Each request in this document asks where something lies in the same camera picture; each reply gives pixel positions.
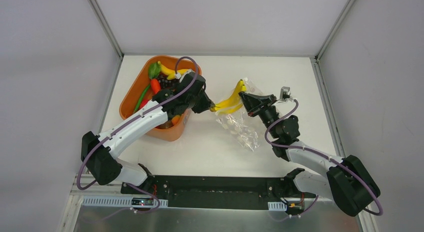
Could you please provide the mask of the yellow banana bunch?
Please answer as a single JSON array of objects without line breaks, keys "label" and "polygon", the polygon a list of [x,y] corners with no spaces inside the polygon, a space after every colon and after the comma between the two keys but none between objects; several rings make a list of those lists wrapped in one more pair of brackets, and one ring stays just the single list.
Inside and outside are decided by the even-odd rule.
[{"label": "yellow banana bunch", "polygon": [[210,109],[211,112],[214,112],[216,115],[227,115],[232,114],[243,106],[243,103],[241,102],[241,98],[239,96],[240,92],[246,92],[247,87],[245,85],[245,82],[241,79],[236,84],[231,96],[216,104],[214,107]]}]

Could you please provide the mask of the clear zip top bag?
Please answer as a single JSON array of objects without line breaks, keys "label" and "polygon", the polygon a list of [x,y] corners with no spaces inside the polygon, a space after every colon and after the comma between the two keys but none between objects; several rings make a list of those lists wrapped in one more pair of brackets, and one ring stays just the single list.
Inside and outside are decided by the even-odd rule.
[{"label": "clear zip top bag", "polygon": [[[242,80],[246,85],[246,93],[251,93],[255,95],[264,94],[258,87],[256,87],[253,81],[251,81],[247,77],[243,78]],[[233,90],[219,102],[228,99],[231,96]],[[253,118],[248,116],[244,106],[242,106],[241,109],[232,114],[216,115],[216,121],[244,149],[253,152],[260,147],[262,141],[261,137],[265,132],[265,128],[262,126],[262,122],[258,117]]]}]

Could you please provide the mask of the single yellow banana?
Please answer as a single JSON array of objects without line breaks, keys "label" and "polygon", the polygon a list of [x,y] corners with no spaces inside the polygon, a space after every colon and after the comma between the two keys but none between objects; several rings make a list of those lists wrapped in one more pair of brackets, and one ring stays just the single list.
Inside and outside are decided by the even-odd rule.
[{"label": "single yellow banana", "polygon": [[162,72],[164,75],[167,75],[167,76],[168,76],[168,77],[170,77],[170,78],[174,78],[174,77],[175,77],[176,71],[175,71],[174,69],[167,68],[166,66],[164,66],[164,65],[162,64],[162,62],[161,62],[161,61],[158,61],[157,63],[158,63],[158,65],[159,65],[159,67],[160,67],[161,72]]}]

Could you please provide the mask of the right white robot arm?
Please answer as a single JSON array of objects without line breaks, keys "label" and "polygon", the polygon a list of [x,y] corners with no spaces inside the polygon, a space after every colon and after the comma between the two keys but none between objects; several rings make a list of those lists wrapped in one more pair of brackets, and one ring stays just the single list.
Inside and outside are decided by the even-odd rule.
[{"label": "right white robot arm", "polygon": [[287,175],[284,192],[296,197],[308,192],[332,200],[346,215],[355,217],[365,211],[382,216],[383,207],[378,200],[381,191],[362,161],[353,155],[345,158],[333,156],[312,148],[299,140],[299,119],[294,112],[299,102],[289,95],[282,101],[295,103],[284,116],[277,112],[279,99],[267,96],[239,93],[248,116],[258,116],[266,127],[264,138],[272,146],[274,154],[288,162],[304,166]]}]

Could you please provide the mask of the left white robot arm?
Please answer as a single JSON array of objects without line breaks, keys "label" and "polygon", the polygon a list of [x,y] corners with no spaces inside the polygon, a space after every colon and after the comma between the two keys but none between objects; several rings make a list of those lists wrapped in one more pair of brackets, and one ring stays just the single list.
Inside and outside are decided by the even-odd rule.
[{"label": "left white robot arm", "polygon": [[146,168],[119,158],[134,141],[155,127],[190,109],[202,113],[213,107],[206,94],[206,80],[195,72],[184,74],[175,89],[162,89],[146,105],[117,126],[98,135],[85,133],[81,143],[81,161],[99,185],[117,180],[130,183],[140,194],[152,190]]}]

